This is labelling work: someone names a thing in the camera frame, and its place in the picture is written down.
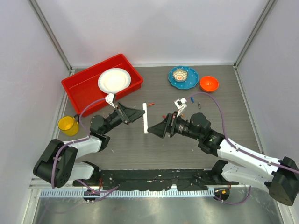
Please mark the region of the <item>white remote control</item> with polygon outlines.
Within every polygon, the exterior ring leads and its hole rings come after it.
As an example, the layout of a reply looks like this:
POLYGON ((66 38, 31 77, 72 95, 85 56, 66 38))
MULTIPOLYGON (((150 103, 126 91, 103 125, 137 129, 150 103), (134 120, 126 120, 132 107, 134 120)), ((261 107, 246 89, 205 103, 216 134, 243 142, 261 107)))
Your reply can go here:
POLYGON ((145 111, 143 114, 143 130, 144 134, 148 133, 148 116, 147 116, 147 104, 143 103, 142 104, 142 109, 145 111))

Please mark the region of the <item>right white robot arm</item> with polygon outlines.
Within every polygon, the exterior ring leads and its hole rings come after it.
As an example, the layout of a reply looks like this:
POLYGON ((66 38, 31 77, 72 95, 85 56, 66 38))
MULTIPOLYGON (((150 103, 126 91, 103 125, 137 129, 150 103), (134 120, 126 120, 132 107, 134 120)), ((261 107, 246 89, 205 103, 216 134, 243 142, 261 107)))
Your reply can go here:
POLYGON ((180 134, 198 141, 198 147, 206 154, 219 157, 211 179, 216 184, 225 181, 238 182, 267 192, 281 204, 292 206, 299 192, 299 169, 289 158, 273 158, 245 148, 224 134, 211 128, 204 114, 193 114, 183 120, 176 113, 147 129, 160 138, 180 134))

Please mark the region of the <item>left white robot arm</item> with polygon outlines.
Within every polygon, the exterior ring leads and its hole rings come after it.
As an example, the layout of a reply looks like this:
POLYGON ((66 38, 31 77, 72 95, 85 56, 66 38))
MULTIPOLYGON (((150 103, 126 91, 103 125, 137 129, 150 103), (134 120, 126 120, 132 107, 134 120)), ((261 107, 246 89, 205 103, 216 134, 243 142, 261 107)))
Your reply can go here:
POLYGON ((104 150, 110 141, 109 131, 120 124, 133 123, 145 113, 119 103, 108 117, 93 116, 89 136, 72 141, 52 139, 35 164, 33 174, 53 188, 60 188, 68 181, 95 186, 100 180, 100 168, 88 161, 76 163, 76 159, 104 150))

